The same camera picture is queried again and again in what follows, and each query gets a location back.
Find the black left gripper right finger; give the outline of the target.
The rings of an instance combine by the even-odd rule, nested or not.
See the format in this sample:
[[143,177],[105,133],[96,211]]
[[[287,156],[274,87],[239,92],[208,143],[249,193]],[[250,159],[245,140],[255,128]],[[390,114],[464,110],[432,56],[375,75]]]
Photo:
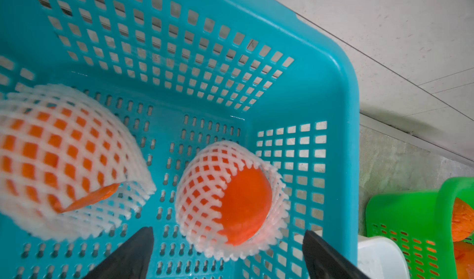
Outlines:
[[316,232],[305,232],[302,253],[310,279],[369,279]]

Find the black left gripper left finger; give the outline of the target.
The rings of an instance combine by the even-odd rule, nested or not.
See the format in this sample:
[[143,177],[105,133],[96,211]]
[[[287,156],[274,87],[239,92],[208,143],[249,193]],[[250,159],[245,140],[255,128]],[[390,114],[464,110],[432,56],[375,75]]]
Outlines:
[[153,248],[153,228],[143,227],[84,276],[84,279],[145,279]]

